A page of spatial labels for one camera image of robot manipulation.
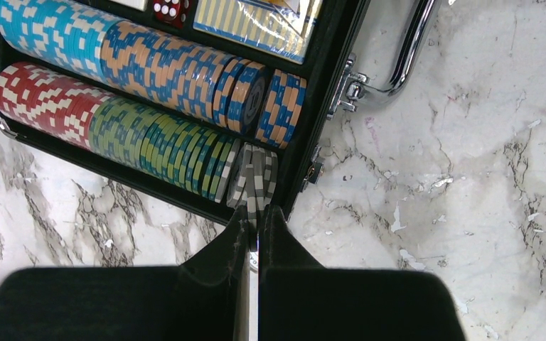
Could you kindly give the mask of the blue yellow card deck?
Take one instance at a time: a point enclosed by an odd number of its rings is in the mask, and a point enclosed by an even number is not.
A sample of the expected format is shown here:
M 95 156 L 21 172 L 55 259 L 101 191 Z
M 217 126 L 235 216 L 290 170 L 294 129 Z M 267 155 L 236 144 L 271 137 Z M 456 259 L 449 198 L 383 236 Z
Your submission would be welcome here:
M 300 65 L 322 4 L 321 0 L 199 1 L 193 28 Z

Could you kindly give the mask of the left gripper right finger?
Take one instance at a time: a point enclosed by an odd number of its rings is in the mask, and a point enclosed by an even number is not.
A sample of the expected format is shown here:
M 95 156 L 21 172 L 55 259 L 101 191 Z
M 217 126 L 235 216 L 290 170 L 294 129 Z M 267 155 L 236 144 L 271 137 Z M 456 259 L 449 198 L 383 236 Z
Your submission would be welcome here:
M 464 340 L 454 301 L 424 271 L 319 263 L 270 205 L 259 224 L 260 340 Z

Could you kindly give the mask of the white one poker chip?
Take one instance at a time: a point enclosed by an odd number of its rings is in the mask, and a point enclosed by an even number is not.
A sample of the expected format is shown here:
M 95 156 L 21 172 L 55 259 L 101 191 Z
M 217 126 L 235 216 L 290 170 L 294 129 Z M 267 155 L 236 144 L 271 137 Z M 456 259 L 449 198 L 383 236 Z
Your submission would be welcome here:
M 260 147 L 252 148 L 250 164 L 246 166 L 246 199 L 250 223 L 250 268 L 258 272 L 258 219 L 264 209 L 264 159 Z

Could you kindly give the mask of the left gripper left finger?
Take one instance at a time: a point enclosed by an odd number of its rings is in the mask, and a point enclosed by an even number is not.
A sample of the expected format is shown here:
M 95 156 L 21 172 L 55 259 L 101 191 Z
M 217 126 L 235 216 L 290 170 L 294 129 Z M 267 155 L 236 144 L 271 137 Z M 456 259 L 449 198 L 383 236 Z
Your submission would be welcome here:
M 34 267 L 0 285 L 0 340 L 245 340 L 245 207 L 179 265 Z

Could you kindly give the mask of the black poker chip case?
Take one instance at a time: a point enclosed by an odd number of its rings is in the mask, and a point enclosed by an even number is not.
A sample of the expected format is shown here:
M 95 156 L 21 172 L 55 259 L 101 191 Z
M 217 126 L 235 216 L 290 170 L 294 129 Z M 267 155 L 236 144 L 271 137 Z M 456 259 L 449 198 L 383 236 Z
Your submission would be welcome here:
M 290 216 L 300 191 L 306 184 L 308 169 L 312 163 L 314 148 L 318 143 L 326 117 L 329 115 L 336 90 L 349 53 L 362 26 L 369 7 L 368 1 L 331 1 L 324 4 L 321 25 L 316 28 L 311 46 L 303 65 L 284 61 L 281 58 L 201 33 L 192 26 L 177 29 L 157 23 L 148 14 L 141 14 L 113 1 L 96 1 L 95 6 L 108 13 L 136 20 L 141 24 L 159 28 L 167 33 L 193 40 L 210 47 L 219 48 L 241 57 L 250 58 L 270 67 L 289 71 L 307 79 L 306 104 L 299 118 L 296 138 L 281 154 L 281 182 L 277 186 L 273 203 L 281 207 L 285 216 Z M 30 57 L 15 51 L 0 35 L 0 70 L 14 62 L 28 62 Z M 86 170 L 114 179 L 124 185 L 152 195 L 160 200 L 185 209 L 201 217 L 225 224 L 232 211 L 221 204 L 209 203 L 196 195 L 175 189 L 161 180 L 152 180 L 137 170 L 118 166 L 112 161 L 79 147 L 58 141 L 37 129 L 11 122 L 19 142 L 44 151 L 64 161 L 69 161 Z

